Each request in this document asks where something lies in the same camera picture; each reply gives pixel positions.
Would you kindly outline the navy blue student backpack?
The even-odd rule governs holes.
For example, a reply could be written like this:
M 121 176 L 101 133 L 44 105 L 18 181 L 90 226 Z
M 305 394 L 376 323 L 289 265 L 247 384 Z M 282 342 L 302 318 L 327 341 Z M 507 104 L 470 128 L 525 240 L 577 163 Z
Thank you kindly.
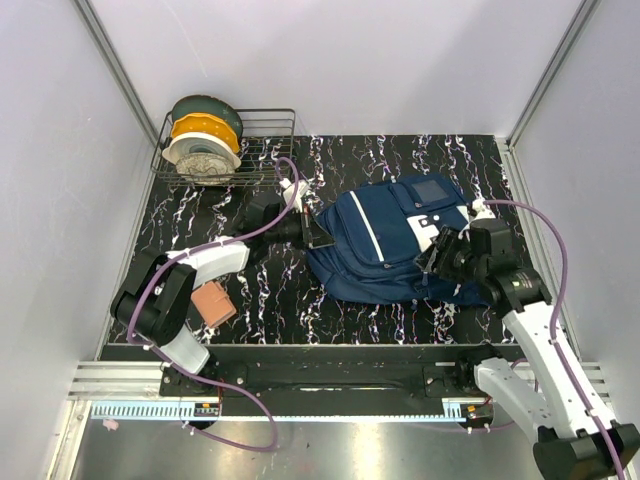
M 443 228 L 468 225 L 467 205 L 460 188 L 438 173 L 345 191 L 316 217 L 335 242 L 308 251 L 308 266 L 329 296 L 345 302 L 481 306 L 474 283 L 444 280 L 416 263 Z

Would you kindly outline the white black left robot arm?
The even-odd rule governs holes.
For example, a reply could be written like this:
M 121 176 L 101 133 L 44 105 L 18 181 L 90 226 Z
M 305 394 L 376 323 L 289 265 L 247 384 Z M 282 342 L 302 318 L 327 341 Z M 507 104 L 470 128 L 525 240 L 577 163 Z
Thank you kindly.
M 335 244 L 309 207 L 292 195 L 260 194 L 231 227 L 229 236 L 191 249 L 140 253 L 110 306 L 133 344 L 155 349 L 181 371 L 181 384 L 196 396 L 215 386 L 216 372 L 206 347 L 186 325 L 192 292 L 219 277 L 258 262 L 272 244 L 301 250 Z

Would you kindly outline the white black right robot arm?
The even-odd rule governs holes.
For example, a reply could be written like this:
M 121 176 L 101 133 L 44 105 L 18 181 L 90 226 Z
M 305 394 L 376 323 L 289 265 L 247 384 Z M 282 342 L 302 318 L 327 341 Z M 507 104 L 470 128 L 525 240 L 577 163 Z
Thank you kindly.
M 478 286 L 483 300 L 514 335 L 539 387 L 533 389 L 491 346 L 456 362 L 454 384 L 466 396 L 485 393 L 526 434 L 546 479 L 622 477 L 639 450 L 639 431 L 620 423 L 589 381 L 554 314 L 541 276 L 515 258 L 510 228 L 500 219 L 467 229 L 427 229 L 416 259 L 426 273 Z

